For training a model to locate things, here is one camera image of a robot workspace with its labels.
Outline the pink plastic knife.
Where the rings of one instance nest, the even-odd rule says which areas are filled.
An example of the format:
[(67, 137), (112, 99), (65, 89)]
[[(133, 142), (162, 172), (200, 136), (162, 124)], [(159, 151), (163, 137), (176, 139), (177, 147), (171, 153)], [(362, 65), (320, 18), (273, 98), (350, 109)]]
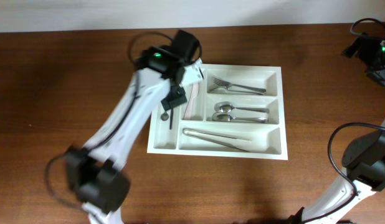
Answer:
[(194, 109), (194, 102), (195, 102), (195, 99), (198, 96), (198, 94), (199, 94), (199, 84), (198, 83), (194, 83), (192, 85), (191, 94), (190, 94), (190, 97), (189, 97), (189, 101), (188, 101), (186, 110), (184, 112), (183, 119), (185, 119), (185, 120), (190, 120), (191, 119), (191, 116), (192, 116), (192, 113), (193, 113), (193, 109)]

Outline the small teaspoon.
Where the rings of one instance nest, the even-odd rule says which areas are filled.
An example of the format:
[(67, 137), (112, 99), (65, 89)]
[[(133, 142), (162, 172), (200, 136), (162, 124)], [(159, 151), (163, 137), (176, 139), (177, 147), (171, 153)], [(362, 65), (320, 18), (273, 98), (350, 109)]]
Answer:
[(170, 111), (170, 117), (169, 117), (169, 130), (172, 130), (173, 128), (173, 117), (174, 117), (174, 109), (172, 108)]

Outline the teaspoon with textured handle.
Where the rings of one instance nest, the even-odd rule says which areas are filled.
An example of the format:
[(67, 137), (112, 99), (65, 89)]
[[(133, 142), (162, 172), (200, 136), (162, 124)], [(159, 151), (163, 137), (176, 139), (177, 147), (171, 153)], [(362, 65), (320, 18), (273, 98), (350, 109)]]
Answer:
[(169, 113), (168, 111), (164, 111), (160, 116), (162, 121), (167, 121), (169, 119)]

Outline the steel kitchen tongs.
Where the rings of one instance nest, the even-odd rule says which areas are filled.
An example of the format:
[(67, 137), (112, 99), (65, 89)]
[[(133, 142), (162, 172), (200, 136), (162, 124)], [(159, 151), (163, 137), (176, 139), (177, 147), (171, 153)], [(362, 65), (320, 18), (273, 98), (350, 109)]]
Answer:
[(213, 133), (198, 129), (184, 128), (182, 130), (185, 136), (197, 138), (203, 141), (212, 142), (221, 146), (236, 149), (242, 152), (251, 152), (252, 140), (244, 139), (230, 134)]

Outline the steel fork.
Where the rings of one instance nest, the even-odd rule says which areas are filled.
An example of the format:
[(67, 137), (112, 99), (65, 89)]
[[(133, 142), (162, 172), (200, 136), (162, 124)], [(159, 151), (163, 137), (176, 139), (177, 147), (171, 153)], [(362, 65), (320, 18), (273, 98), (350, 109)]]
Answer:
[(232, 87), (237, 87), (237, 88), (243, 88), (247, 90), (247, 93), (256, 93), (259, 95), (265, 95), (267, 90), (265, 88), (256, 88), (256, 87), (251, 87), (251, 86), (245, 86), (245, 85), (239, 85), (239, 84), (233, 84), (231, 82), (227, 82), (225, 80), (222, 80), (220, 78), (213, 78), (213, 82), (221, 87), (225, 88), (226, 90), (232, 91)]
[(233, 92), (233, 93), (244, 93), (244, 94), (248, 94), (248, 95), (265, 95), (265, 93), (255, 92), (255, 91), (231, 90), (231, 89), (226, 88), (224, 86), (219, 86), (219, 87), (212, 88), (212, 89), (209, 90), (209, 93), (215, 93), (215, 92), (218, 93), (220, 91), (223, 91), (224, 93)]

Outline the steel tablespoon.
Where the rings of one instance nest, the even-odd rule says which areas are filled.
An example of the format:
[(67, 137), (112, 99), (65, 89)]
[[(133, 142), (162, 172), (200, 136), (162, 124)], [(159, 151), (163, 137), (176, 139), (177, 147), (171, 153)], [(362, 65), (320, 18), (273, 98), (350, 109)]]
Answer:
[(229, 113), (214, 113), (212, 115), (213, 121), (221, 121), (221, 122), (231, 122), (233, 120), (236, 121), (250, 121), (254, 123), (267, 123), (269, 121), (268, 118), (241, 118), (232, 116)]
[(244, 110), (244, 111), (254, 111), (259, 113), (270, 113), (268, 108), (246, 108), (246, 107), (238, 107), (233, 105), (230, 101), (218, 102), (214, 105), (214, 110), (216, 112), (228, 113), (232, 110)]

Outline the white plastic cutlery tray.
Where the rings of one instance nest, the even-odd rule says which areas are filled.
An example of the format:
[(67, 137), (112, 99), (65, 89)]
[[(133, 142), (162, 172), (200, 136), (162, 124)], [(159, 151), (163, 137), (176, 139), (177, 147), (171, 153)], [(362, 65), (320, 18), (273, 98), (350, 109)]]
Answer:
[(163, 121), (151, 116), (148, 153), (286, 160), (287, 137), (280, 67), (201, 67), (204, 81)]

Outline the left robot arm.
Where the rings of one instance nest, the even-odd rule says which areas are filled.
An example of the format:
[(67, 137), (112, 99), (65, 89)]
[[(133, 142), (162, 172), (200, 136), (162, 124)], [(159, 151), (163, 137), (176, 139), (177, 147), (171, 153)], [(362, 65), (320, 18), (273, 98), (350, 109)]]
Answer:
[(177, 31), (168, 45), (153, 46), (132, 60), (131, 83), (103, 126), (81, 147), (64, 153), (69, 189), (90, 223), (121, 223), (121, 205), (130, 181), (122, 169), (151, 112), (187, 102), (185, 86), (201, 82), (202, 47), (198, 39)]

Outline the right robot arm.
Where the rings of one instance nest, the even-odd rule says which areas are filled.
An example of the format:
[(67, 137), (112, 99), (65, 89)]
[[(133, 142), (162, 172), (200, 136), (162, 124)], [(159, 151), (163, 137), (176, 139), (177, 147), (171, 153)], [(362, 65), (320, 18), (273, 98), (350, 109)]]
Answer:
[[(385, 86), (385, 37), (358, 35), (344, 52), (358, 53), (368, 66), (368, 77)], [(341, 219), (362, 200), (385, 189), (385, 119), (382, 125), (346, 123), (334, 130), (363, 127), (372, 131), (350, 142), (345, 149), (338, 176), (313, 204), (301, 208), (288, 218), (288, 223), (341, 223)]]

